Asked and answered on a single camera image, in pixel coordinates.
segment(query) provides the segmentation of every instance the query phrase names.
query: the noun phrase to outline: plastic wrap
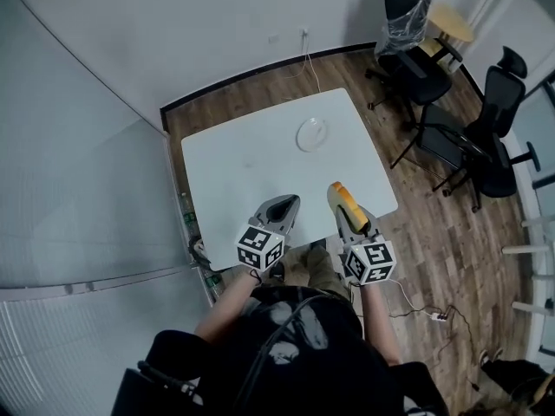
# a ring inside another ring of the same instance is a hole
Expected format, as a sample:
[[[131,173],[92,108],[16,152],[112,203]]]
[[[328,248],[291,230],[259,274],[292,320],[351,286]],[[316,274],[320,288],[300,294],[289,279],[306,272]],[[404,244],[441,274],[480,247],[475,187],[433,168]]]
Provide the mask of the plastic wrap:
[[[424,40],[431,2],[432,0],[419,0],[404,16],[387,21],[382,28],[382,38],[375,47],[376,60],[381,55],[408,51]]]

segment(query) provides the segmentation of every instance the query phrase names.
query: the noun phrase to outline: electrical outlet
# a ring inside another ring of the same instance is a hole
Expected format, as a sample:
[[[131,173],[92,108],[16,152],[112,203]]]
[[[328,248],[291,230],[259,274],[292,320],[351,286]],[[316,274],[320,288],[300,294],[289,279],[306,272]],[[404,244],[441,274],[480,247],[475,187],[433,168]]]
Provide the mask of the electrical outlet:
[[[447,321],[447,315],[442,314],[442,313],[432,313],[431,319],[432,319],[432,321],[446,322]]]

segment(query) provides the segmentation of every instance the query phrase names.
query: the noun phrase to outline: black baseboard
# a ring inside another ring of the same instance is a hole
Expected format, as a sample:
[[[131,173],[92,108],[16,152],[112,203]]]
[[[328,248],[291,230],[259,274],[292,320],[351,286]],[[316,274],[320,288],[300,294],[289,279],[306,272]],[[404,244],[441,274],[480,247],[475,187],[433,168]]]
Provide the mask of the black baseboard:
[[[484,101],[484,93],[482,93],[482,90],[478,86],[478,83],[476,83],[476,80],[468,72],[467,67],[464,64],[462,64],[462,65],[460,65],[459,69],[460,69],[461,73],[467,78],[467,80],[470,83],[470,86],[472,87],[474,92],[478,95],[478,97],[480,97],[480,100]]]
[[[354,52],[354,51],[360,51],[360,50],[364,50],[364,49],[372,49],[374,47],[375,47],[375,42],[359,43],[357,45],[342,46],[341,48],[326,49],[325,51],[315,52],[314,54],[310,54],[310,58],[316,59],[318,57],[324,57],[326,55],[341,54],[341,53],[345,53],[345,52]],[[256,75],[256,74],[265,73],[266,71],[272,71],[273,69],[282,68],[283,66],[292,65],[293,63],[299,63],[299,62],[302,62],[303,60],[304,60],[304,55],[299,55],[297,57],[292,57],[291,59],[282,60],[280,62],[271,63],[269,65],[264,65],[264,66],[261,66],[260,68],[252,69],[252,70],[247,71],[245,73],[234,75],[233,77],[230,77],[229,79],[218,81],[218,82],[213,83],[212,85],[209,85],[205,88],[199,89],[198,91],[195,91],[194,93],[190,93],[190,94],[188,94],[184,97],[181,97],[180,99],[178,99],[176,101],[173,101],[169,105],[165,105],[164,107],[162,107],[160,109],[160,117],[162,119],[162,127],[164,128],[164,131],[169,133],[169,131],[167,129],[166,113],[168,111],[171,111],[172,109],[175,109],[176,107],[180,107],[181,105],[185,105],[189,101],[197,99],[202,95],[205,95],[205,94],[208,94],[212,91],[215,91],[216,89],[220,89],[220,88],[226,87],[227,85],[231,85],[232,83],[235,83],[236,81],[241,81],[243,79],[246,79],[247,77],[252,77],[253,75]]]

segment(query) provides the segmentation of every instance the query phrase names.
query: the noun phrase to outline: floor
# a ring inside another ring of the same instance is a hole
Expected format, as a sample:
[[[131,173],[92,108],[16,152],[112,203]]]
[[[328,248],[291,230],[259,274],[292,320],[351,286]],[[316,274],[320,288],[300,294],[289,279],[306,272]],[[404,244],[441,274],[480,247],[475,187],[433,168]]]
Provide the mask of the floor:
[[[374,112],[367,109],[368,101],[383,96],[380,82],[364,77],[366,68],[377,68],[371,51],[330,55],[312,62],[322,91],[347,89],[388,172],[399,209],[382,218],[380,226],[395,246],[399,263],[394,278],[416,308],[434,305],[445,309],[452,304],[464,316],[453,312],[446,323],[433,322],[423,313],[393,319],[405,360],[428,365],[452,414],[485,395],[500,397],[501,391],[479,374],[476,365],[482,348],[494,350],[503,345],[508,360],[525,354],[530,319],[514,312],[511,302],[529,302],[531,298],[532,285],[523,274],[529,261],[501,255],[502,246],[526,241],[519,227],[522,214],[517,197],[485,198],[483,210],[473,214],[467,187],[451,198],[443,198],[440,192],[431,192],[437,178],[412,163],[402,160],[389,170],[389,163],[408,144],[411,133],[400,129],[406,113],[399,101],[386,101]],[[182,192],[189,190],[181,139],[241,115],[316,93],[317,82],[309,66],[298,77],[287,78],[301,70],[302,63],[298,63],[255,75],[167,113]],[[439,104],[465,122],[472,121],[480,111],[480,100],[460,71],[453,79],[452,89]],[[417,148],[408,157],[446,174],[441,163]],[[382,290],[391,315],[411,310],[399,285],[384,283]],[[478,382],[480,392],[474,391],[469,381]]]

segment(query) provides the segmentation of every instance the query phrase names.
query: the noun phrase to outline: person's arm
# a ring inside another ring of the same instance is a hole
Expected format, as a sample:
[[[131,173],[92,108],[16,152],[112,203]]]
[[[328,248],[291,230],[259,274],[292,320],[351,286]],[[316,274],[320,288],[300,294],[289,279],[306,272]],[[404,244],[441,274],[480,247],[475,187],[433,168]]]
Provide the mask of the person's arm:
[[[383,303],[380,286],[376,283],[363,285],[361,298],[364,339],[380,352],[388,365],[401,364],[401,350]]]
[[[214,304],[208,316],[194,330],[194,334],[207,342],[217,342],[237,320],[257,286],[258,279],[248,271],[237,276]]]

